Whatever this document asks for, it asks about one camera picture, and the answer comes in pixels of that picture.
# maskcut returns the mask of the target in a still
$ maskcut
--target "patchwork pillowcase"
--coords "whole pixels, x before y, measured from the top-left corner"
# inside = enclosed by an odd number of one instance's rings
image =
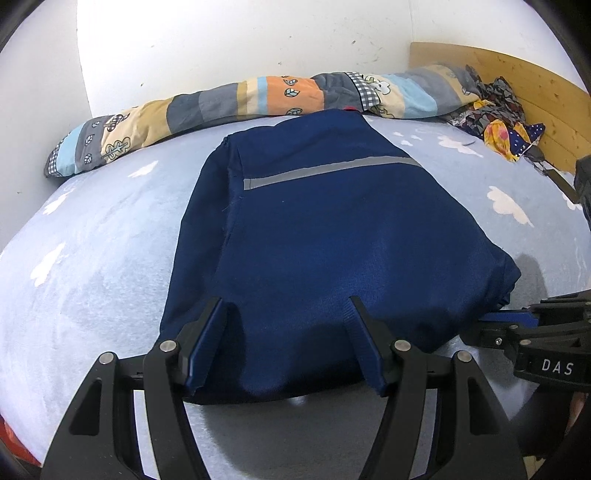
[[[427,118],[478,100],[463,69],[431,65],[395,75],[320,73],[257,77],[92,118],[53,149],[46,177],[69,177],[182,132],[269,115],[353,107],[386,118]]]
[[[396,74],[368,74],[380,103],[370,109],[384,118],[428,118],[453,112],[479,99],[478,89],[466,69],[429,65]]]

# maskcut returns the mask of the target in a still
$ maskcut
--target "red object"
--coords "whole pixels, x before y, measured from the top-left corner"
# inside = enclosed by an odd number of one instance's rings
[[[25,462],[32,463],[33,465],[41,466],[37,459],[31,455],[31,452],[29,452],[17,436],[14,435],[14,432],[2,417],[0,417],[0,439],[2,439],[14,456]]]

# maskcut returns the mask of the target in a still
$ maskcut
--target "bed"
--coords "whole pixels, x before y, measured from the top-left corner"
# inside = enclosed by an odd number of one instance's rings
[[[469,63],[485,80],[505,76],[523,100],[528,121],[546,124],[540,143],[546,157],[572,181],[574,160],[591,153],[587,94],[513,57],[471,47],[411,45],[411,66],[432,61]],[[539,82],[531,81],[532,72]],[[290,118],[203,129],[72,177],[5,248],[0,413],[36,458],[43,460],[70,399],[100,353],[115,351],[123,358],[152,347],[180,220],[209,153],[230,133]],[[511,307],[591,288],[591,237],[583,212],[531,165],[509,163],[480,139],[439,119],[365,118],[426,168],[513,257],[522,279]],[[460,348],[456,338],[440,352]],[[470,351],[513,416],[535,385],[514,378],[500,352]],[[424,470],[433,400],[427,399],[416,474]],[[136,402],[141,405],[140,394]],[[212,478],[353,479],[369,453],[384,404],[368,387],[355,385],[266,404],[186,409]],[[141,408],[137,415],[145,473],[156,477]]]

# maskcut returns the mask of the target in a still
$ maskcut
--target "reflective stripe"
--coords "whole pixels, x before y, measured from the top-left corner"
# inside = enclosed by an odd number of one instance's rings
[[[266,185],[272,185],[282,181],[303,179],[306,177],[312,177],[314,175],[330,173],[332,171],[347,170],[349,168],[357,167],[371,167],[374,165],[388,165],[391,163],[407,163],[409,165],[416,165],[417,167],[420,167],[418,162],[412,158],[367,157],[340,163],[329,163],[328,165],[318,165],[317,167],[298,168],[297,170],[286,171],[285,173],[280,173],[271,177],[263,177],[261,179],[244,179],[244,189],[257,189],[258,187],[264,187]]]

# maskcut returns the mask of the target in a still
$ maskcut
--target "gingham fabric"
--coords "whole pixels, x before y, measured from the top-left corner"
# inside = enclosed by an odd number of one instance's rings
[[[62,142],[65,140],[66,137],[62,138],[57,146],[51,151],[49,154],[49,158],[47,159],[47,172],[46,177],[52,175],[54,177],[61,177],[61,173],[57,171],[57,153],[60,151],[60,147]]]
[[[379,105],[378,94],[368,85],[359,72],[345,73],[351,80],[353,80],[353,84],[355,84],[355,88],[357,88],[359,96],[361,97],[361,105],[363,106],[364,111],[369,110],[373,106]]]

